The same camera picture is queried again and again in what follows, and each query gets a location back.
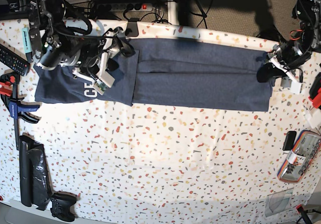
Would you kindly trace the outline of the black game controller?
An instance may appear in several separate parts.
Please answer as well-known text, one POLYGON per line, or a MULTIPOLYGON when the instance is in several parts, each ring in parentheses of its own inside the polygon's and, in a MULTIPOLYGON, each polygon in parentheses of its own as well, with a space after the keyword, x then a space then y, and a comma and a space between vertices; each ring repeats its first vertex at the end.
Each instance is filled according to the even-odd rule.
POLYGON ((65 222, 73 222, 75 220, 75 214, 70 211, 70 208, 77 202, 75 196, 54 193, 50 201, 52 202, 50 211, 53 217, 65 222))

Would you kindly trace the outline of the white metal table leg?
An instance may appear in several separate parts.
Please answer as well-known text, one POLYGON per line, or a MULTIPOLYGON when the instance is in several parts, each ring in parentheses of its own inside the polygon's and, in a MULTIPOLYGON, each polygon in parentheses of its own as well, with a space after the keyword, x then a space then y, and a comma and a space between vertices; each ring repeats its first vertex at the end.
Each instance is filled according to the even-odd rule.
POLYGON ((178 4, 174 1, 167 2, 168 22, 172 25, 179 25, 178 20, 178 4))

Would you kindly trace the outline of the black plastic bag roll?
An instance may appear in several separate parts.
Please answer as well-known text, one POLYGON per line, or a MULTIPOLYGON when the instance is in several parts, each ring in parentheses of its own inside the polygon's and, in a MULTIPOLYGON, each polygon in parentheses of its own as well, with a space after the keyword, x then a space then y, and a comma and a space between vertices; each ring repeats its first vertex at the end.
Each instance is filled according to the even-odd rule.
POLYGON ((44 211, 52 196, 44 145, 25 135, 19 142, 21 203, 44 211))

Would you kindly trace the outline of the black clip on table edge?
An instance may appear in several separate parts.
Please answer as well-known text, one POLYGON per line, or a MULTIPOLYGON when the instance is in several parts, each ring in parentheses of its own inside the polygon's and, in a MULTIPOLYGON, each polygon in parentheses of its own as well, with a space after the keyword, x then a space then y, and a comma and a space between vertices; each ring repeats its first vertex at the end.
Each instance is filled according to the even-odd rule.
POLYGON ((137 37, 139 35, 137 22, 139 18, 130 18, 127 23, 127 28, 125 30, 125 35, 127 37, 137 37))

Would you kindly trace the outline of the red black clamp bottom right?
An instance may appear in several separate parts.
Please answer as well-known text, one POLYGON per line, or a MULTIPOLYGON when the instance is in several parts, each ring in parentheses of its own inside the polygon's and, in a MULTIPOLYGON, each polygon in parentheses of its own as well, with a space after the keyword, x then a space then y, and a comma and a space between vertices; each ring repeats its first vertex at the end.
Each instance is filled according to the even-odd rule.
POLYGON ((296 224, 299 224, 300 221, 303 221, 305 224, 312 224, 312 221, 301 204, 296 206, 296 210, 300 214, 300 218, 296 221, 296 224))

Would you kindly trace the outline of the mint green highlighter pen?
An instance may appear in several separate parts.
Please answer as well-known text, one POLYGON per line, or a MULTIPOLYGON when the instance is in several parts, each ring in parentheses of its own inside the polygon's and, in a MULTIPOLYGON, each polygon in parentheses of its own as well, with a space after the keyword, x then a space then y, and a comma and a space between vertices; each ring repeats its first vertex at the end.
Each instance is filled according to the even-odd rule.
POLYGON ((30 36, 29 36, 29 28, 22 28, 22 37, 23 37, 23 46, 25 51, 25 56, 29 63, 33 63, 33 50, 31 46, 30 36))

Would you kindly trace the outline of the small black box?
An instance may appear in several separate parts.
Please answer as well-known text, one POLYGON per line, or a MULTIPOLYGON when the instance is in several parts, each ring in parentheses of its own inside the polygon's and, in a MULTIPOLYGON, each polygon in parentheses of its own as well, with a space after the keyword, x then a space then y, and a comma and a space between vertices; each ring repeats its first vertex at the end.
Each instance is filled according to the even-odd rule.
POLYGON ((287 132, 286 137, 285 137, 285 141, 283 143, 283 148, 282 148, 283 151, 292 150, 292 148, 294 146, 295 139, 296 139, 296 134, 297 134, 296 131, 287 132))

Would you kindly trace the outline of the red black clamp right edge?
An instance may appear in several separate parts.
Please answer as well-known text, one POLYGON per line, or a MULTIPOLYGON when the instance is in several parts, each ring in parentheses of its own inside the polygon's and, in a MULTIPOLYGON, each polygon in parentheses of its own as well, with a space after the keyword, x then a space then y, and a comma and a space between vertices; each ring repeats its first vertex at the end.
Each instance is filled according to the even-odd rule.
POLYGON ((321 105, 320 80, 321 80, 321 73, 319 72, 316 75, 314 82, 309 90, 309 100, 312 102, 312 106, 314 108, 319 108, 319 109, 321 105))

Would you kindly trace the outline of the black TV remote control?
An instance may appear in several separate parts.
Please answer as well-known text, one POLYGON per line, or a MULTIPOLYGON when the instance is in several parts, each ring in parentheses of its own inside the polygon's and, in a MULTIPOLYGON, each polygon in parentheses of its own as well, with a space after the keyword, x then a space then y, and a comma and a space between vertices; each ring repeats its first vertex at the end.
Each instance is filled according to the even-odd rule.
POLYGON ((26 76, 30 70, 30 63, 9 50, 4 45, 1 45, 1 63, 18 73, 20 76, 26 76))

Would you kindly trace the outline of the white power strip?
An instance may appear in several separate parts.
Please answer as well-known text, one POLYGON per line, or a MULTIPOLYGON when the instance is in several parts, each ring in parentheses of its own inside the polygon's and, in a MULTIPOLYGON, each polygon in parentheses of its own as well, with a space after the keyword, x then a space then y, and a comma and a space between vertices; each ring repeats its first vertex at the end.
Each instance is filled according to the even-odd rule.
POLYGON ((153 5, 150 3, 114 3, 98 4, 97 8, 108 12, 123 12, 125 10, 133 12, 151 12, 153 10, 153 5))

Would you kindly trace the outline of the white plastic connector piece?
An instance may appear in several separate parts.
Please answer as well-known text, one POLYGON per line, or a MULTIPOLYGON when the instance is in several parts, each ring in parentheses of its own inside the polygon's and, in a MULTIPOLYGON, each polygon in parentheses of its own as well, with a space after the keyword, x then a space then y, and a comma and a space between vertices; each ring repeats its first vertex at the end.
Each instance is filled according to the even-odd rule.
POLYGON ((320 109, 312 108, 309 110, 306 106, 303 106, 304 118, 306 119, 309 126, 313 129, 317 128, 321 122, 320 109))

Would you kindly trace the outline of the clear plastic sheet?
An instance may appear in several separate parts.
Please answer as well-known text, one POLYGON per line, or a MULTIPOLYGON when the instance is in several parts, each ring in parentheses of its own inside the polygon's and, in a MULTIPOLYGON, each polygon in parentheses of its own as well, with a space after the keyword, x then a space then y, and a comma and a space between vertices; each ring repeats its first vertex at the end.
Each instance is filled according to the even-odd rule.
POLYGON ((289 210, 293 196, 293 188, 270 194, 265 201, 265 216, 269 217, 289 210))

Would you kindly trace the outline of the striped transparent pencil case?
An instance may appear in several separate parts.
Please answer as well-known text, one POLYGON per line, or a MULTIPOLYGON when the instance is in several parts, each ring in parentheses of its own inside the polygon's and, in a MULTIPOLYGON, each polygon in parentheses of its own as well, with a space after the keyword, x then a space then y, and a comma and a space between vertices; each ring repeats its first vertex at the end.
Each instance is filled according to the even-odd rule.
POLYGON ((277 177, 282 182, 298 183, 320 151, 320 135, 303 130, 280 167, 277 177))

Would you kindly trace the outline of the blue black bar clamp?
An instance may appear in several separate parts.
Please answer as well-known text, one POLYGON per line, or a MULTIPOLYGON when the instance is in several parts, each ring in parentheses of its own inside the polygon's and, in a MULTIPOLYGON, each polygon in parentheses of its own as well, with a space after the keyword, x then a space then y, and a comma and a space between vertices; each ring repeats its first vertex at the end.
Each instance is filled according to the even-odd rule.
POLYGON ((16 72, 9 72, 1 75, 1 100, 7 110, 10 117, 14 119, 14 130, 16 139, 16 149, 20 147, 20 130, 19 119, 23 119, 30 124, 37 124, 39 122, 38 117, 29 115, 29 112, 36 112, 39 108, 39 104, 25 105, 22 104, 23 97, 18 97, 18 86, 20 83, 20 75, 16 72))

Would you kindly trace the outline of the blue grey T-shirt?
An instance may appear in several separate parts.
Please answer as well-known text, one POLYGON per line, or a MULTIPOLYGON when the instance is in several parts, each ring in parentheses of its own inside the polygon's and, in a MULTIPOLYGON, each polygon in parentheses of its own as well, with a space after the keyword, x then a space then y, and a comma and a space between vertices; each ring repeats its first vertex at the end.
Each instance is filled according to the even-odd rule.
POLYGON ((39 76, 35 100, 77 103, 92 99, 244 111, 267 111, 274 81, 257 81, 265 52, 192 40, 134 39, 135 54, 116 56, 113 86, 104 94, 75 78, 70 67, 39 76))

